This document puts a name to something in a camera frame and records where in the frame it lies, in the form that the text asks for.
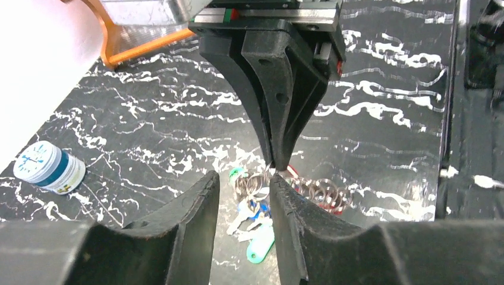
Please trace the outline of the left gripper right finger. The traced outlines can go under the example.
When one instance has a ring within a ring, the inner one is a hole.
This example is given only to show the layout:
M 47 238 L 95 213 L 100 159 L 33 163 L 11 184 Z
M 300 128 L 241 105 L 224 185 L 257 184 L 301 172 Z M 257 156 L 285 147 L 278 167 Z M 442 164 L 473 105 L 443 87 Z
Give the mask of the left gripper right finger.
M 282 284 L 502 284 L 503 221 L 381 222 L 366 229 L 301 198 L 278 175 Z

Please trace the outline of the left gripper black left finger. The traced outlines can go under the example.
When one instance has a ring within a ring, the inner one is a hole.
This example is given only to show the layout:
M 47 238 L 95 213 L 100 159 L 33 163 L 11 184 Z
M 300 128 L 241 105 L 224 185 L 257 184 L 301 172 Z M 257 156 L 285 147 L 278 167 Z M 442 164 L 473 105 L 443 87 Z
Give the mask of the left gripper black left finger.
M 94 221 L 1 223 L 2 284 L 208 284 L 219 174 L 123 229 Z

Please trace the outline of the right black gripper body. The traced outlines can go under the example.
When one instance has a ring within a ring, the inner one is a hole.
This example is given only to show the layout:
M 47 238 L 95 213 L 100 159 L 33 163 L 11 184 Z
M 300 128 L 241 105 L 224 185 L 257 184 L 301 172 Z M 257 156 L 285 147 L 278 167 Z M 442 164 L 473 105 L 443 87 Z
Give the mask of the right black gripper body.
M 314 66 L 339 79 L 346 61 L 339 18 L 342 1 L 212 1 L 189 22 L 189 29 L 226 35 L 238 30 L 274 30 L 278 21 L 292 25 L 313 51 Z

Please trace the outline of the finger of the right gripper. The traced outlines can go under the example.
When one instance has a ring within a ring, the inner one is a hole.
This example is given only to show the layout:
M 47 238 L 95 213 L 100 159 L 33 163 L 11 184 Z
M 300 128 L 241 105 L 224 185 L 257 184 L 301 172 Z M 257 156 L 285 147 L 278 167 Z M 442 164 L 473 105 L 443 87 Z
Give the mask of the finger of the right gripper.
M 241 55 L 264 92 L 273 164 L 285 170 L 328 80 L 314 67 L 312 50 L 298 33 L 247 31 Z
M 242 56 L 244 35 L 233 37 L 203 36 L 199 52 L 229 82 L 241 101 L 258 138 L 266 164 L 272 162 L 268 122 L 263 120 L 263 89 L 256 73 Z

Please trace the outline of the metal keyring with red handle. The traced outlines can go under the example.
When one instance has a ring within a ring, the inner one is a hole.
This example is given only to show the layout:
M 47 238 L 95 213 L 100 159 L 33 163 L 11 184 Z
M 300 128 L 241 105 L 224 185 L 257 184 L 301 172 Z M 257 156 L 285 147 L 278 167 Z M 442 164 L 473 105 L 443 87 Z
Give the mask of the metal keyring with red handle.
M 237 202 L 237 214 L 226 229 L 239 242 L 248 242 L 246 258 L 252 264 L 264 261 L 275 243 L 277 190 L 271 181 L 275 175 L 286 183 L 303 202 L 311 202 L 330 214 L 340 215 L 350 204 L 352 194 L 330 179 L 304 178 L 292 167 L 277 172 L 267 166 L 263 172 L 235 167 L 229 173 L 229 184 Z

